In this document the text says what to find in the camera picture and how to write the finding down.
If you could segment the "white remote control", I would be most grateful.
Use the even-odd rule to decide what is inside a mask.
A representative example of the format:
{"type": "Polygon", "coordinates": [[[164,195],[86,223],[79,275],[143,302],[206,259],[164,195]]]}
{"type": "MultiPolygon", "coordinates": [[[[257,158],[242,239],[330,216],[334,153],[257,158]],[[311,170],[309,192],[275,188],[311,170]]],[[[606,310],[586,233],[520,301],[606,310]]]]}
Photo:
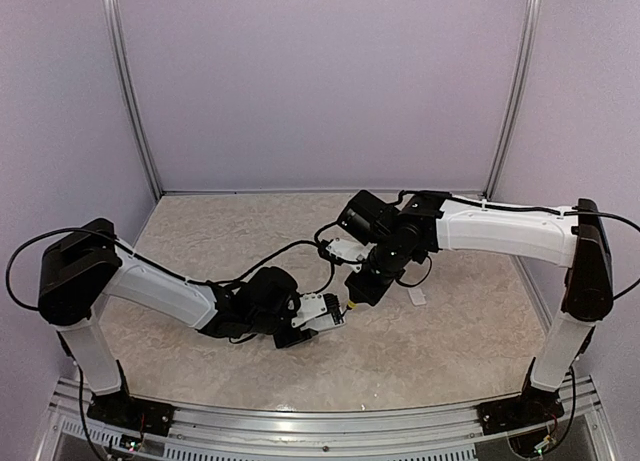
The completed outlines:
{"type": "Polygon", "coordinates": [[[326,314],[317,319],[320,330],[326,331],[336,329],[345,324],[344,313],[337,308],[336,310],[329,310],[326,314]]]}

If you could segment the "white battery cover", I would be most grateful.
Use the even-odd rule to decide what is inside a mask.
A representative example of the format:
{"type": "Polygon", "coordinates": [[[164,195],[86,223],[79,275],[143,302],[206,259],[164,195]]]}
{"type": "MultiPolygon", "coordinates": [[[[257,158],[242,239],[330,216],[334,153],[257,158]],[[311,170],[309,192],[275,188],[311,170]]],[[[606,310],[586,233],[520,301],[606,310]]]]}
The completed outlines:
{"type": "Polygon", "coordinates": [[[414,306],[424,306],[427,304],[426,296],[420,288],[409,288],[408,295],[414,306]]]}

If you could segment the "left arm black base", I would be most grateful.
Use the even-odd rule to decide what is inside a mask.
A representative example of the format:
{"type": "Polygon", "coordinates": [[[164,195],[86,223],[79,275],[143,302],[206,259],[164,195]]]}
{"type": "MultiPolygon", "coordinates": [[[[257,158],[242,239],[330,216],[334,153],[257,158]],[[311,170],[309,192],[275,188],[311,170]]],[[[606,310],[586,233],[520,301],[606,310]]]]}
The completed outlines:
{"type": "Polygon", "coordinates": [[[167,437],[176,407],[132,396],[120,362],[116,361],[116,365],[121,382],[119,390],[106,395],[93,394],[87,410],[88,417],[139,434],[167,437]]]}

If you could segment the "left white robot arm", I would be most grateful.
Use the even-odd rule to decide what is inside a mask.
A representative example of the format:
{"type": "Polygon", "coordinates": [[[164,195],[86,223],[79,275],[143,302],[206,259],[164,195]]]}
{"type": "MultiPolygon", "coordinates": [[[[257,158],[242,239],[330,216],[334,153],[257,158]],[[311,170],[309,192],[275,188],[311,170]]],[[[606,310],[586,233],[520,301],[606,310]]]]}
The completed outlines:
{"type": "Polygon", "coordinates": [[[301,294],[278,267],[262,267],[249,281],[221,286],[193,281],[146,261],[119,242],[112,222],[98,218],[47,247],[41,261],[38,309],[55,327],[101,396],[102,411],[121,426],[140,415],[137,399],[99,326],[103,305],[121,298],[169,316],[212,338],[275,337],[278,347],[306,340],[326,315],[319,294],[301,294]]]}

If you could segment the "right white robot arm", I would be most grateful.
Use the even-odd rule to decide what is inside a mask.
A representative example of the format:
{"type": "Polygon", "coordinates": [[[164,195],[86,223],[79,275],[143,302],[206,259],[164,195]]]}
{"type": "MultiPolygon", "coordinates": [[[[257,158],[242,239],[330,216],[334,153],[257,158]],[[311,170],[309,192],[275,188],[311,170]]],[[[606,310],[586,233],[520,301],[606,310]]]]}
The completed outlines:
{"type": "Polygon", "coordinates": [[[442,191],[403,191],[385,202],[362,190],[337,219],[371,249],[345,284],[352,302],[376,305],[406,266],[440,251],[483,251],[537,259],[566,269],[565,293],[523,394],[511,414],[535,423],[598,322],[614,305],[611,253],[597,206],[582,199],[571,207],[493,204],[442,191]]]}

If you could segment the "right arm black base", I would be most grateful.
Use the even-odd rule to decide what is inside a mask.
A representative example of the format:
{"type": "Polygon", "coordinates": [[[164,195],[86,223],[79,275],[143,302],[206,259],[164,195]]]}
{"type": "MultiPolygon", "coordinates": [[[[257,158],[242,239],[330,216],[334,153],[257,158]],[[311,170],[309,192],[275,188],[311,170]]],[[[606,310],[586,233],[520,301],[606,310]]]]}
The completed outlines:
{"type": "Polygon", "coordinates": [[[486,401],[476,407],[484,435],[513,431],[539,423],[557,421],[565,411],[559,390],[544,391],[532,386],[531,362],[519,394],[486,401]]]}

